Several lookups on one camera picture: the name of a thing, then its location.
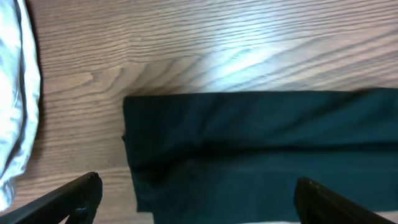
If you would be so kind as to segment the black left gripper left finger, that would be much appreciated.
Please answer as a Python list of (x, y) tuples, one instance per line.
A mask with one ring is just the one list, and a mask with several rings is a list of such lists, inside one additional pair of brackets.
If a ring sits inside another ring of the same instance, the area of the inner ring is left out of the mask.
[(83, 176), (1, 216), (1, 224), (92, 224), (103, 196), (96, 172)]

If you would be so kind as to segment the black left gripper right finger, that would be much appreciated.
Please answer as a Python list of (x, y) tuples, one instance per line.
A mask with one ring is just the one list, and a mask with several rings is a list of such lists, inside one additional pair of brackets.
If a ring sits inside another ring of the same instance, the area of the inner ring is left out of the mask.
[(296, 183), (294, 206), (301, 224), (395, 224), (307, 177)]

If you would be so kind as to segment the black t-shirt with logo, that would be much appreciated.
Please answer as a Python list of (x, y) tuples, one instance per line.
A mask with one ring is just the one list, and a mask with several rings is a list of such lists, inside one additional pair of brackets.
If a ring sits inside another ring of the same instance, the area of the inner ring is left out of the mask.
[(128, 96), (127, 161), (156, 223), (299, 218), (311, 178), (375, 212), (397, 210), (397, 90)]

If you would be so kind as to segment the folded beige garment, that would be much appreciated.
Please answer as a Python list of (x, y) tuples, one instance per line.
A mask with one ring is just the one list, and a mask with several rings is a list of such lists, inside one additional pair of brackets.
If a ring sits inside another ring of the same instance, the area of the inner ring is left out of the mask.
[(41, 76), (24, 0), (1, 0), (1, 211), (16, 197), (39, 123)]

